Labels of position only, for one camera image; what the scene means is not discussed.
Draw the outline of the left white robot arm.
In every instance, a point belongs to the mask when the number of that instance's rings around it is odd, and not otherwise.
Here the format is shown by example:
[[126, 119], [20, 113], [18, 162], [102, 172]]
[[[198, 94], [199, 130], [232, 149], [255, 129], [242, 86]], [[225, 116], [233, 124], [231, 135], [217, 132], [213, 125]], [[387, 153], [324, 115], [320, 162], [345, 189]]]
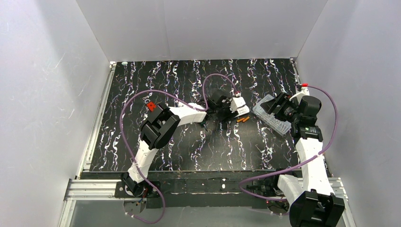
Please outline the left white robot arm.
[[178, 127], [193, 123], [204, 124], [212, 116], [226, 122], [250, 112], [238, 91], [234, 96], [217, 91], [195, 103], [179, 100], [179, 105], [173, 107], [157, 105], [151, 101], [146, 106], [150, 114], [139, 128], [138, 151], [133, 155], [129, 170], [121, 176], [125, 190], [133, 197], [146, 197], [148, 190], [152, 190], [147, 182], [150, 165], [156, 153], [170, 142]]

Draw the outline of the white remote control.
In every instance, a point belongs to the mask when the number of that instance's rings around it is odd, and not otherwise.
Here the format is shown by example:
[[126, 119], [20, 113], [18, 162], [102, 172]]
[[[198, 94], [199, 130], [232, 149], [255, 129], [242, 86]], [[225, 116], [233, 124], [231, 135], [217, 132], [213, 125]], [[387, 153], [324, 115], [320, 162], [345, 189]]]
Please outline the white remote control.
[[238, 108], [238, 109], [236, 110], [236, 112], [237, 112], [236, 117], [241, 117], [241, 116], [243, 116], [243, 115], [248, 114], [248, 113], [250, 112], [250, 109], [249, 109], [249, 107], [248, 107], [247, 105], [244, 105], [244, 106]]

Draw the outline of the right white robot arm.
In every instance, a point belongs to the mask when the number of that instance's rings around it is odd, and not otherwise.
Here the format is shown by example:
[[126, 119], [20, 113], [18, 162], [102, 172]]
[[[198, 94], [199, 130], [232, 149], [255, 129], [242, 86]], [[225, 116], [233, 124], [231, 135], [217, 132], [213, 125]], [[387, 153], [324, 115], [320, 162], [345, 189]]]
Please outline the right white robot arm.
[[261, 108], [275, 119], [291, 124], [291, 136], [302, 164], [302, 179], [280, 174], [278, 188], [289, 204], [289, 221], [293, 227], [335, 227], [345, 209], [344, 200], [335, 195], [326, 174], [323, 135], [316, 125], [321, 101], [303, 95], [298, 101], [280, 93], [261, 104]]

